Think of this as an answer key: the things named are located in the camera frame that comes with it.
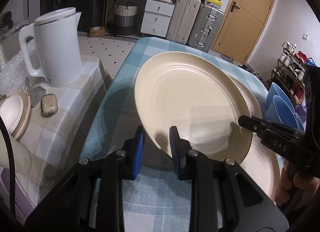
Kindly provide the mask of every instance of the beige plate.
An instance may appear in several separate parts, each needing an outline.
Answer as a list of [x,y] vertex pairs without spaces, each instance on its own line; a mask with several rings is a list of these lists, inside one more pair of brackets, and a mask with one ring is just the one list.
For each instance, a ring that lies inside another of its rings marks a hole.
[[31,107],[31,100],[30,97],[27,96],[25,92],[22,90],[17,90],[12,93],[12,95],[18,95],[22,98],[23,101],[23,111],[22,111],[22,116],[21,119],[17,125],[17,127],[14,129],[12,132],[13,138],[16,140],[20,138],[20,136],[23,134],[27,127],[28,119],[29,119],[29,114],[30,114],[30,107]]
[[184,52],[150,58],[139,70],[134,97],[142,125],[154,144],[171,156],[169,129],[209,158],[241,163],[252,132],[239,127],[250,116],[236,85],[212,63]]
[[[250,114],[261,118],[261,108],[254,95],[239,80],[229,76],[242,93],[247,102]],[[253,134],[248,155],[240,166],[260,186],[265,194],[274,200],[276,188],[280,179],[280,169],[276,153],[260,143],[260,138]]]

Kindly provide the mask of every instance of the red shoe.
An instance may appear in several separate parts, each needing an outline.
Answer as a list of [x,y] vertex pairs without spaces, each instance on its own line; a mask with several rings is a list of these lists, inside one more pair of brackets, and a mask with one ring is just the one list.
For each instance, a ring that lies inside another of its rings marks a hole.
[[298,86],[299,85],[297,83],[293,84],[291,89],[290,89],[290,93],[294,95],[297,92],[297,87]]
[[294,98],[296,101],[301,101],[304,96],[304,91],[300,86],[297,87],[296,93],[294,94]]
[[304,64],[307,63],[308,57],[303,52],[301,52],[301,50],[299,50],[298,55]]

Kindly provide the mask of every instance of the human hand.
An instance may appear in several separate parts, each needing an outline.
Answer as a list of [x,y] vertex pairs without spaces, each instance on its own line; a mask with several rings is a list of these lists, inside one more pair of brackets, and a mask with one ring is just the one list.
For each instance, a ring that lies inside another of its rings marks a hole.
[[298,171],[295,174],[292,183],[292,180],[289,178],[288,171],[289,162],[285,160],[281,171],[278,188],[276,190],[275,202],[278,206],[281,206],[283,203],[286,203],[290,199],[288,190],[291,189],[292,185],[294,184],[295,187],[304,190],[300,202],[293,209],[298,210],[302,207],[307,206],[310,203],[319,187],[319,179],[313,177],[311,174]]

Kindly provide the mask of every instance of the table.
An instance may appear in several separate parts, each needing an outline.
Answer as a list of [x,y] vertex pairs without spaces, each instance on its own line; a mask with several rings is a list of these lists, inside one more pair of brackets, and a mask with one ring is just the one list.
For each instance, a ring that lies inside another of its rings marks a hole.
[[[267,90],[251,73],[208,53],[159,39],[142,38],[132,48],[110,85],[93,120],[81,157],[96,160],[122,148],[141,124],[134,102],[138,70],[152,56],[183,51],[200,56],[235,77],[258,100],[266,112]],[[146,137],[140,174],[135,181],[123,181],[123,209],[126,231],[188,231],[191,182],[179,181],[172,160]]]
[[[57,96],[57,114],[41,116],[38,103],[31,108],[27,128],[18,140],[27,148],[32,161],[27,174],[16,174],[17,216],[20,221],[31,213],[77,162],[93,118],[106,93],[100,60],[87,55],[81,55],[81,60],[83,72],[76,81],[62,88],[47,89],[47,94]],[[7,174],[7,169],[1,174],[6,189]],[[0,194],[7,203],[8,193],[1,186]]]

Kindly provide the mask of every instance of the white electric kettle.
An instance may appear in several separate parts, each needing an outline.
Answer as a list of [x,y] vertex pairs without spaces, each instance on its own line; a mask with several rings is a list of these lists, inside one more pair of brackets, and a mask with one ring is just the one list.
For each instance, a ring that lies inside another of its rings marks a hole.
[[[19,32],[19,42],[30,76],[44,77],[52,87],[71,84],[82,73],[77,26],[81,12],[75,7],[59,9],[35,19]],[[32,67],[26,40],[33,37],[40,67]]]

